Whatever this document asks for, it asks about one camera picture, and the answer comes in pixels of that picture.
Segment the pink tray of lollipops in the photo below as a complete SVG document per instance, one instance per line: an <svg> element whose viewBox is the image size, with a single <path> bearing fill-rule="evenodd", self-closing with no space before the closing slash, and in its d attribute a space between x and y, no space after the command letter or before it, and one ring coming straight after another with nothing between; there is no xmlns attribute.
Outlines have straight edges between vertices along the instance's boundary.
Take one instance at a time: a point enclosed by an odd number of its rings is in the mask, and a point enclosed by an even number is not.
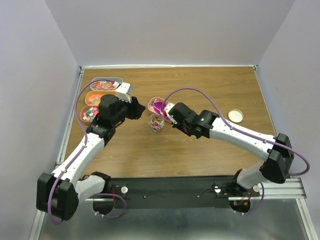
<svg viewBox="0 0 320 240"><path fill-rule="evenodd" d="M148 111L149 111L149 113L151 114L151 115L157 115L157 116L159 116L158 114L156 114L156 112L153 110L153 107L152 107L152 103L153 102L155 102L156 100L158 100L158 101L162 101L162 102L164 102L164 99L162 99L162 98L160 98L160 97L153 97L149 102L148 102L148 104L147 104L147 109L148 109Z"/></svg>

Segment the magenta plastic scoop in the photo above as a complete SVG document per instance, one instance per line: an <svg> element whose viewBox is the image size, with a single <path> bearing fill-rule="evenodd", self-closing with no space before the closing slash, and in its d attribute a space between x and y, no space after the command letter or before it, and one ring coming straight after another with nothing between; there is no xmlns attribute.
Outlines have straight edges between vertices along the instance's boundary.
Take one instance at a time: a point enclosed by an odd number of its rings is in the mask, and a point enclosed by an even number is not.
<svg viewBox="0 0 320 240"><path fill-rule="evenodd" d="M160 117L164 118L165 120L170 121L166 113L163 112L162 105L163 105L163 102L160 100L156 100L151 103L151 106L156 114L158 114Z"/></svg>

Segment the clear plastic jar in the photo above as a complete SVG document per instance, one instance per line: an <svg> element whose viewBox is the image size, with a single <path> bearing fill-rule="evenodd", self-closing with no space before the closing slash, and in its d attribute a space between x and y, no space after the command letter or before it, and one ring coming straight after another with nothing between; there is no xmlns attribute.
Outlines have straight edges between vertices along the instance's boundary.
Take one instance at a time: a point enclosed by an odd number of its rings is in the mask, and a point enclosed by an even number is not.
<svg viewBox="0 0 320 240"><path fill-rule="evenodd" d="M165 119L162 118L161 116L157 116L155 114L152 114L149 117L148 124L149 124L150 129L153 132L160 132L163 130L163 127L165 125Z"/></svg>

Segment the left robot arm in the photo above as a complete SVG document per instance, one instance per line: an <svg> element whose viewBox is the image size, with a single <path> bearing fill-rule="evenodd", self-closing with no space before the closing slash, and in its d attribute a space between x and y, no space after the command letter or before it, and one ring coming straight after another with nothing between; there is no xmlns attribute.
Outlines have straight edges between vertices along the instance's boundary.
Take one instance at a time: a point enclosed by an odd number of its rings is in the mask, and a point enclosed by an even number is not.
<svg viewBox="0 0 320 240"><path fill-rule="evenodd" d="M68 221L75 214L79 203L91 196L117 197L112 190L111 177L107 174L94 172L84 180L80 180L80 176L91 160L109 143L116 128L125 119L138 120L145 109L134 96L125 102L112 94L103 95L98 113L85 129L79 145L52 173L39 176L36 208L52 219Z"/></svg>

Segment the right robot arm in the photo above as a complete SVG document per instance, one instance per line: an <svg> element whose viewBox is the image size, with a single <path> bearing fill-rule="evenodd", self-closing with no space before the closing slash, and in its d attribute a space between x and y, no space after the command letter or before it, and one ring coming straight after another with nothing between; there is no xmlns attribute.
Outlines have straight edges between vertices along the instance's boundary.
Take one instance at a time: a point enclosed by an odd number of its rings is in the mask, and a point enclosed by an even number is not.
<svg viewBox="0 0 320 240"><path fill-rule="evenodd" d="M287 135L280 133L278 136L272 136L249 130L223 120L221 116L209 110L197 114L182 102L168 103L163 112L171 120L173 128L189 137L225 141L259 158L258 163L236 172L232 181L225 187L229 194L241 196L253 186L265 181L285 183L294 159Z"/></svg>

